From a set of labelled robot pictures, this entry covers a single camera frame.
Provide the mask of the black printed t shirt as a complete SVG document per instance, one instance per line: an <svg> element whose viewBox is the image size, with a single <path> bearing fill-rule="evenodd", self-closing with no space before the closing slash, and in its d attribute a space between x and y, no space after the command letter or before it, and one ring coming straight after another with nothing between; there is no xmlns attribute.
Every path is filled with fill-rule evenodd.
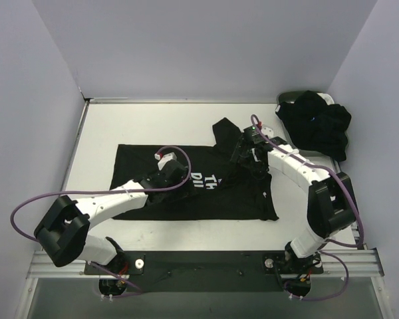
<svg viewBox="0 0 399 319"><path fill-rule="evenodd" d="M214 146L181 146L178 160L192 163L191 180L175 190L175 201L117 215L125 221L262 220L277 221L272 177L234 164L230 157L241 130L227 118L212 126Z"/></svg>

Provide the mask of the black t shirt pile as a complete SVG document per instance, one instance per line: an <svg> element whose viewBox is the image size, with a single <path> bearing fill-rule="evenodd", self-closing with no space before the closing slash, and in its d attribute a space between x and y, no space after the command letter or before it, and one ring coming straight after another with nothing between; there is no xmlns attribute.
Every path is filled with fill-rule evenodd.
<svg viewBox="0 0 399 319"><path fill-rule="evenodd" d="M284 92L277 97L276 115L297 148L346 160L352 115L340 104L327 103L312 90Z"/></svg>

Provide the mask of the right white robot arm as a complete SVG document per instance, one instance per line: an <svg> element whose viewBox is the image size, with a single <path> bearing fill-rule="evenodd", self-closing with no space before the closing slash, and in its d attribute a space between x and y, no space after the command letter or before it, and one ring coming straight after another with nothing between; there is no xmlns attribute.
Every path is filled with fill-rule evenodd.
<svg viewBox="0 0 399 319"><path fill-rule="evenodd" d="M273 137L272 129L250 126L241 133L231 161L264 177L277 170L296 183L308 196L305 230L286 245L290 257L305 259L327 240L356 222L352 209L350 178L328 172L300 155L284 139Z"/></svg>

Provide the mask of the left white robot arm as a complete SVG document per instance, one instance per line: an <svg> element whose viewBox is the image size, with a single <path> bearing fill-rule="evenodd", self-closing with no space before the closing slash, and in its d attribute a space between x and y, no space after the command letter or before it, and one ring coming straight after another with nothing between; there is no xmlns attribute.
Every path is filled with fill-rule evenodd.
<svg viewBox="0 0 399 319"><path fill-rule="evenodd" d="M96 237L89 231L121 213L169 200L180 190L175 186L189 176L189 168L179 161L160 160L156 171L127 181L113 194L80 199L63 195L37 225L35 238L56 267L83 260L116 273L128 263L123 249L113 238Z"/></svg>

